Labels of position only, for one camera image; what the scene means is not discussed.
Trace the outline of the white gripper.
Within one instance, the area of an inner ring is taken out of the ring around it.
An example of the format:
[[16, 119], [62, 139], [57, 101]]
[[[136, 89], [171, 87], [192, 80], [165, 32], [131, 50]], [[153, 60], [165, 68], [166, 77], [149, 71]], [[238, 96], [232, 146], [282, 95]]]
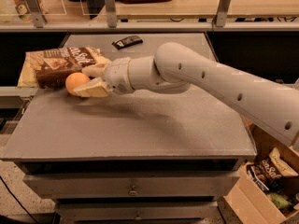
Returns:
[[80, 97], [103, 98], [109, 96], [109, 88], [119, 95], [133, 93], [135, 90], [131, 86], [128, 71], [130, 61], [131, 59], [126, 57], [114, 60], [109, 66], [106, 64], [85, 66], [82, 73], [95, 78], [74, 88], [75, 94]]

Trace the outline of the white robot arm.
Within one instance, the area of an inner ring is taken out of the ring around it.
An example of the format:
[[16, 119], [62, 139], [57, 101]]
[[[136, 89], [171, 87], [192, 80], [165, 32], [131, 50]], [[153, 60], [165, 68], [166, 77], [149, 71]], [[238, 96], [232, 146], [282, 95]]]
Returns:
[[164, 43], [152, 56], [86, 67], [92, 81], [74, 88], [81, 97], [148, 90], [180, 93], [191, 84], [207, 91], [282, 144], [299, 147], [299, 90], [211, 61], [178, 43]]

